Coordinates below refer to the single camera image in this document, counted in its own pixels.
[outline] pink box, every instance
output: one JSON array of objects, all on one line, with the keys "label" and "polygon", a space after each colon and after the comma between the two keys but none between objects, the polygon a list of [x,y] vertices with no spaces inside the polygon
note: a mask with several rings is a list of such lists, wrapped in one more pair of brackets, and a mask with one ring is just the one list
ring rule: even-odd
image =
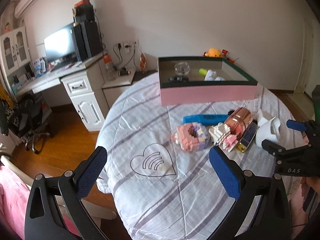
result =
[{"label": "pink box", "polygon": [[[188,82],[169,82],[176,76],[174,66],[187,62]],[[204,81],[199,69],[216,71],[225,81]],[[224,58],[160,57],[158,59],[161,105],[194,104],[206,102],[254,99],[258,82],[245,71]]]}]

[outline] computer monitor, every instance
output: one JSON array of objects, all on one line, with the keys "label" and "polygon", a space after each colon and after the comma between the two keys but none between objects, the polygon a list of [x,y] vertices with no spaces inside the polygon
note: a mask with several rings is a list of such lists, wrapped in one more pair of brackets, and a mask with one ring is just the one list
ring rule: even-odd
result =
[{"label": "computer monitor", "polygon": [[72,33],[70,32],[72,27],[73,23],[70,23],[44,39],[45,53],[48,62],[53,62],[68,54],[75,53]]}]

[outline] white cloth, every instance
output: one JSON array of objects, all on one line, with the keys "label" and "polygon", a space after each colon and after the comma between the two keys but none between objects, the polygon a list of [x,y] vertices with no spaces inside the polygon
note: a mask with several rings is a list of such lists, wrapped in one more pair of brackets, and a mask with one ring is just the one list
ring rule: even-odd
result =
[{"label": "white cloth", "polygon": [[[133,240],[207,239],[234,202],[210,165],[211,145],[189,153],[171,142],[170,135],[182,124],[183,116],[226,114],[241,106],[253,113],[263,109],[281,120],[281,146],[290,149],[303,145],[301,133],[286,127],[293,116],[267,89],[249,101],[177,106],[161,106],[159,94],[157,73],[127,89],[110,109],[96,144],[108,152],[98,188],[113,194]],[[245,154],[235,149],[225,153],[243,170],[259,176],[273,174],[275,158],[255,143]],[[294,180],[285,180],[290,196]],[[239,233],[249,226],[258,201],[256,197]]]}]

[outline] pink blanket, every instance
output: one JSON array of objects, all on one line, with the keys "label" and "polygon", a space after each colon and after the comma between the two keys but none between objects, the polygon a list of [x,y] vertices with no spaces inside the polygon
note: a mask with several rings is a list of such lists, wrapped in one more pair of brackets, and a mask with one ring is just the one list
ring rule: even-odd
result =
[{"label": "pink blanket", "polygon": [[[30,190],[23,181],[5,166],[0,166],[0,210],[12,229],[24,240],[24,220]],[[63,215],[70,232],[79,236],[72,221]]]}]

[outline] heart drawing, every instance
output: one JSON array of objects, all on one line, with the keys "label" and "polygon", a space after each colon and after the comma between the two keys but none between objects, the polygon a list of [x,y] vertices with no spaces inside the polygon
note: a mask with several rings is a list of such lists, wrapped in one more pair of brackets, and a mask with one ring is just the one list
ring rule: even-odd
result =
[{"label": "heart drawing", "polygon": [[131,169],[142,176],[162,177],[176,175],[169,151],[160,143],[148,145],[143,155],[133,157]]}]

